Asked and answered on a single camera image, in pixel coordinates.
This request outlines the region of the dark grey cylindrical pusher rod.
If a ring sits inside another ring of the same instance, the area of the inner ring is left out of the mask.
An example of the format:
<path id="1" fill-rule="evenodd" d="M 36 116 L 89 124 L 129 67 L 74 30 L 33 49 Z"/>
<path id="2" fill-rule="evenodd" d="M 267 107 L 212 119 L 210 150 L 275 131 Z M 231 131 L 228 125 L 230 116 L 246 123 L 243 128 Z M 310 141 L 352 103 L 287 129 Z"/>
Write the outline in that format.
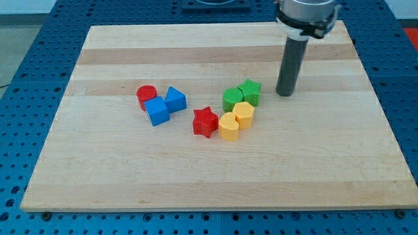
<path id="1" fill-rule="evenodd" d="M 278 95 L 289 97 L 293 94 L 307 43 L 307 40 L 294 40 L 287 37 L 276 85 Z"/>

